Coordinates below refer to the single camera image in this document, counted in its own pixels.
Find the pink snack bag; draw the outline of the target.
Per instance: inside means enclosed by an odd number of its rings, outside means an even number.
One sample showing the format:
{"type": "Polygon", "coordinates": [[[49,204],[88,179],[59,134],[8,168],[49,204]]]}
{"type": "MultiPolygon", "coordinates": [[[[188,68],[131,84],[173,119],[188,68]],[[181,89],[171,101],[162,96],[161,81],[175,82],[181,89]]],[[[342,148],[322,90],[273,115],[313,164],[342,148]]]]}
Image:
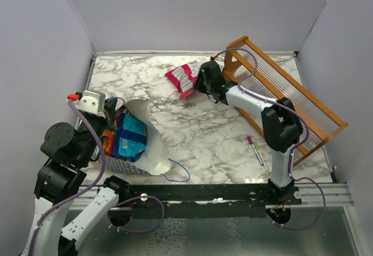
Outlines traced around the pink snack bag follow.
{"type": "Polygon", "coordinates": [[[193,88],[201,62],[192,61],[166,72],[165,77],[177,88],[180,99],[186,99],[195,89],[193,88]]]}

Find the blue checkered paper bag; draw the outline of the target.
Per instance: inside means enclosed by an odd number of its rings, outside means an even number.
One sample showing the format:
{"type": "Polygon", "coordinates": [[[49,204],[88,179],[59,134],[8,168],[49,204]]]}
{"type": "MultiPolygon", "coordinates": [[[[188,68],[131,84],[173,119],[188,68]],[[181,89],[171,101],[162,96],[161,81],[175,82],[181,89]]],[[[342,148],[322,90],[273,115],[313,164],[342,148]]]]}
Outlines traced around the blue checkered paper bag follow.
{"type": "Polygon", "coordinates": [[[132,99],[116,108],[114,126],[101,136],[105,169],[116,174],[163,176],[167,181],[183,183],[190,180],[167,176],[173,165],[185,167],[171,158],[161,133],[150,120],[150,101],[132,99]]]}

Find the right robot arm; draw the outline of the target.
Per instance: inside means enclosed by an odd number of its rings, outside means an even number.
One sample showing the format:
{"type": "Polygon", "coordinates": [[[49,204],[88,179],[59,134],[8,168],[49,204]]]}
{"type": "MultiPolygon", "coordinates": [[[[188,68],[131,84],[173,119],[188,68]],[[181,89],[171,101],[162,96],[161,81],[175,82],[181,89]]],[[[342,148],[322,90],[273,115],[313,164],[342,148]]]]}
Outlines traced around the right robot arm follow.
{"type": "Polygon", "coordinates": [[[193,88],[213,97],[215,103],[240,108],[261,118],[263,137],[272,150],[272,171],[268,179],[268,198],[274,204],[288,201],[294,188],[293,148],[303,128],[287,98],[271,99],[226,81],[216,61],[200,66],[193,88]]]}

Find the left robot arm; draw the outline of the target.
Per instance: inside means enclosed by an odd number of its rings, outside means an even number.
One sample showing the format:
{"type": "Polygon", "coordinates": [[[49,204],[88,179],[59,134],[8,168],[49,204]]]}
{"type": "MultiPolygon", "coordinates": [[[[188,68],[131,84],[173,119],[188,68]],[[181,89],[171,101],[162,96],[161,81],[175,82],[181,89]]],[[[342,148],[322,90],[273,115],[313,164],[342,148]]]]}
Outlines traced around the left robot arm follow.
{"type": "Polygon", "coordinates": [[[104,156],[100,136],[114,123],[114,99],[103,96],[68,96],[69,107],[81,119],[78,128],[66,122],[51,126],[40,150],[48,160],[37,174],[34,189],[35,211],[23,255],[77,255],[80,246],[96,224],[113,206],[125,205],[129,184],[116,177],[106,178],[91,203],[68,224],[65,223],[73,201],[91,190],[97,181],[80,190],[96,148],[104,156]]]}

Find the blue snack bag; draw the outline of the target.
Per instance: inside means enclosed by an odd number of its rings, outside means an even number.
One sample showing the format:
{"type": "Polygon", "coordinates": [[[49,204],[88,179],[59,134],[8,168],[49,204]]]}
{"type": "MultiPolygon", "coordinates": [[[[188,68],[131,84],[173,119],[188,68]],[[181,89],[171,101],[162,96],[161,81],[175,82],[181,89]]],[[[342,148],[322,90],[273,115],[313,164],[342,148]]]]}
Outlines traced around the blue snack bag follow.
{"type": "Polygon", "coordinates": [[[146,125],[130,113],[118,119],[114,140],[114,158],[136,162],[147,146],[146,125]]]}

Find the orange snack bag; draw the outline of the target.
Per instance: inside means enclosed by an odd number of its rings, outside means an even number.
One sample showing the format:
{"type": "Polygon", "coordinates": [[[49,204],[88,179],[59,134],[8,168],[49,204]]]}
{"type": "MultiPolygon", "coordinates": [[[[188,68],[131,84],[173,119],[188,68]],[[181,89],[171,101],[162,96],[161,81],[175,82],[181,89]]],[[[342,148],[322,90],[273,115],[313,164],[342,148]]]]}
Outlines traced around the orange snack bag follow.
{"type": "Polygon", "coordinates": [[[106,156],[114,157],[114,140],[114,132],[106,129],[101,136],[101,142],[106,156]]]}

